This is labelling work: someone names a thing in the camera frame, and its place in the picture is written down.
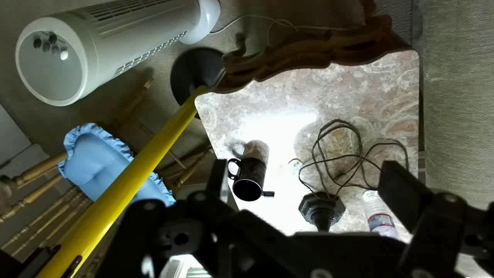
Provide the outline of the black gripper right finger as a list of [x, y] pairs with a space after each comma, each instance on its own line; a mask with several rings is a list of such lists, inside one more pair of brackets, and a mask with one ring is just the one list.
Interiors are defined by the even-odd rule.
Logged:
[[396, 160], [385, 160], [379, 180], [379, 194], [399, 217], [399, 220], [413, 232], [416, 240], [428, 242], [431, 226], [431, 203], [435, 192]]

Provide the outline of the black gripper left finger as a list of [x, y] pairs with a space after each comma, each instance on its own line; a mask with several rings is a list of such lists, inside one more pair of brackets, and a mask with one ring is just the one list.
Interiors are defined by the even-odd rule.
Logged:
[[226, 158], [217, 158], [212, 166], [212, 172], [208, 182], [208, 192], [218, 197], [225, 203], [228, 203], [231, 208], [237, 209], [238, 205], [234, 198], [234, 192], [229, 186], [228, 178], [228, 160]]

